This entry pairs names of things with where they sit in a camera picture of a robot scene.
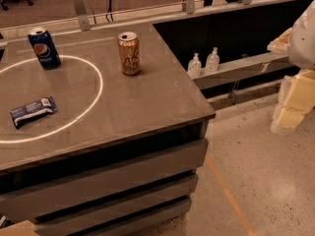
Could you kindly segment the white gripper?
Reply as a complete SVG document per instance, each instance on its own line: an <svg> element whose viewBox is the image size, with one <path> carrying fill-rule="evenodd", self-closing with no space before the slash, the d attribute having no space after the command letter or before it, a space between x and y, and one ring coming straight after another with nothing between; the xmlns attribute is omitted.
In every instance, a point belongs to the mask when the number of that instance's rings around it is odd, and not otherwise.
<svg viewBox="0 0 315 236"><path fill-rule="evenodd" d="M301 69L297 75L285 76L278 94L271 131L288 134L294 131L315 107L315 0L296 20L291 29L272 40L267 49L287 54L289 62Z"/></svg>

